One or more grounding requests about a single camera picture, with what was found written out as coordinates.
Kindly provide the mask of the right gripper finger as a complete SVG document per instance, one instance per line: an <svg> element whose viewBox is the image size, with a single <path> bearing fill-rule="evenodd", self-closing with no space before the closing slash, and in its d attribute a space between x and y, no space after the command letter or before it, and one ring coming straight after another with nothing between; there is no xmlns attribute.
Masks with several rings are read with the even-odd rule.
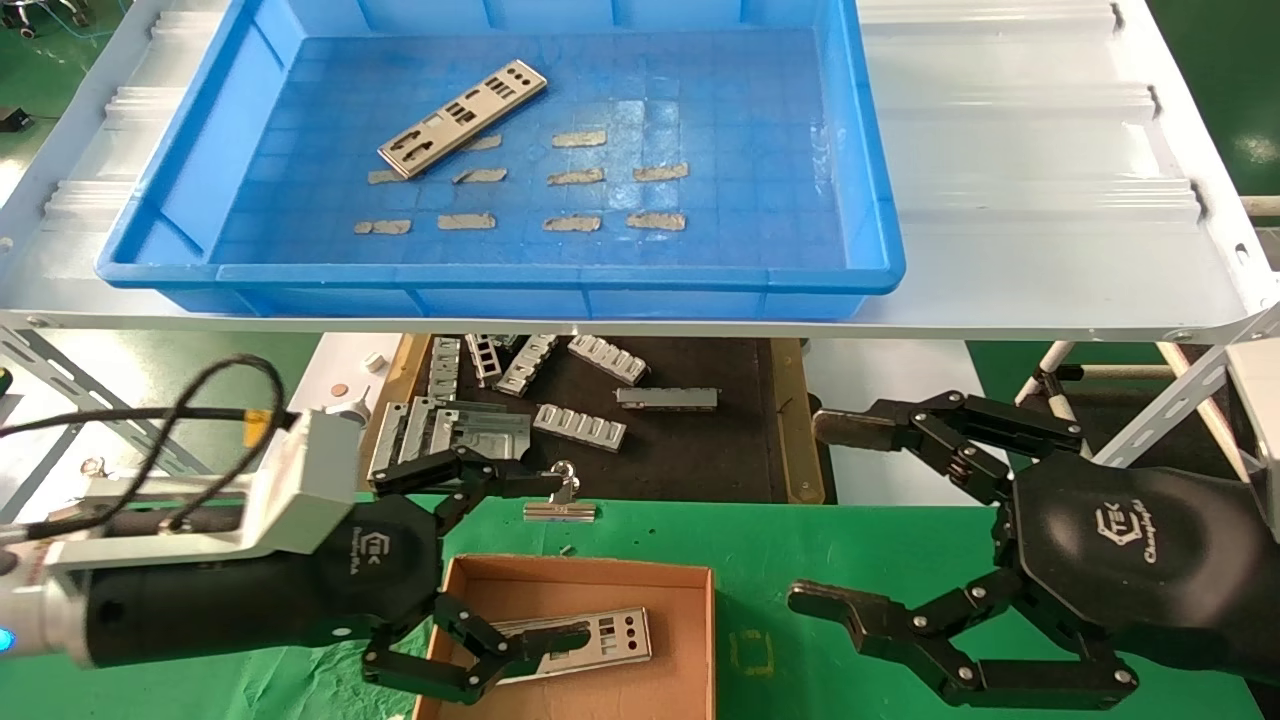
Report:
<svg viewBox="0 0 1280 720"><path fill-rule="evenodd" d="M1041 460L1084 445L1074 421L957 391L919 402L881 398L861 413L823 407L812 424L827 445L909 452L983 505L1004 503L1012 491L1011 469L992 448Z"/></svg>

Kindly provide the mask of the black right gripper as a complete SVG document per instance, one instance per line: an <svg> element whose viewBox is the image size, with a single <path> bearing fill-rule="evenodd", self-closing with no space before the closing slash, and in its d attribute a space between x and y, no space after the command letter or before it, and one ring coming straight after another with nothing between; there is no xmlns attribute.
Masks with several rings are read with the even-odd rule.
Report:
<svg viewBox="0 0 1280 720"><path fill-rule="evenodd" d="M788 607L840 624L856 652L954 707L1110 710L1139 685L1115 652L1277 683L1277 541L1249 486L1053 454L1007 480L1001 519L1012 570L915 609L796 580ZM980 660L955 646L1010 609L1075 657Z"/></svg>

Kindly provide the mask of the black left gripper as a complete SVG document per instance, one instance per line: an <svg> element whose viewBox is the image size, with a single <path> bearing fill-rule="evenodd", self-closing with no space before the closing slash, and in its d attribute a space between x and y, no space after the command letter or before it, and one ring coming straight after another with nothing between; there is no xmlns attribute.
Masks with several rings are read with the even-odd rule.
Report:
<svg viewBox="0 0 1280 720"><path fill-rule="evenodd" d="M366 683L475 705L498 680L531 675L545 656L586 647L591 625L503 634L461 600L438 593L442 536L488 497L549 495L561 482L550 470L456 445L375 471L380 500L355 505L311 553L92 571L87 662L116 667L370 639L361 659ZM420 495L443 500L430 512L411 498L387 497ZM471 665L393 650L426 616L472 656Z"/></svg>

